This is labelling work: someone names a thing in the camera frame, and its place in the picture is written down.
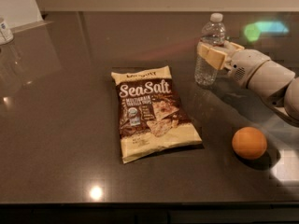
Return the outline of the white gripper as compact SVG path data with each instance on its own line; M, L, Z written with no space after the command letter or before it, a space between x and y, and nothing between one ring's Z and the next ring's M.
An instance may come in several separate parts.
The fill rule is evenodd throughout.
M270 57L256 49L245 49L234 42L225 41L226 53L207 43L199 42L197 54L211 67L227 71L227 76L240 87L246 88L254 73L270 61Z

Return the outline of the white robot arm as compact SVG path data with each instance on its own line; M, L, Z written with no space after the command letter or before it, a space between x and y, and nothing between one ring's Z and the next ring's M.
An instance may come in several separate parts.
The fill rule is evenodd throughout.
M299 126L299 78L292 70L256 49L228 41L222 46L200 41L197 54L212 68L226 69L231 80L253 91L281 119Z

